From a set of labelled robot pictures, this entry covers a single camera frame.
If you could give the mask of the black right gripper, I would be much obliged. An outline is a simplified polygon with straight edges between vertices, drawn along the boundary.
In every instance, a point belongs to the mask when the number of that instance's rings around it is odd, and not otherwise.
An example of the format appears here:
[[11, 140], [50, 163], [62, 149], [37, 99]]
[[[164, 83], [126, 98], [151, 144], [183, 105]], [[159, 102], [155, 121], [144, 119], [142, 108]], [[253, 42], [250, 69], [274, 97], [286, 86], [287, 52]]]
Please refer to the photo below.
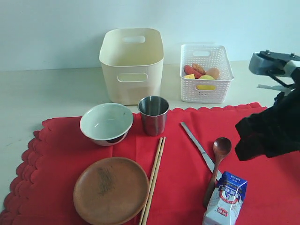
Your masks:
[[261, 155], [273, 158], [300, 150], [300, 69], [294, 69], [289, 75], [294, 81], [292, 85], [276, 78], [272, 70], [267, 70], [266, 75], [292, 91], [287, 96], [278, 94], [272, 107], [235, 125], [241, 139], [235, 147], [239, 161]]

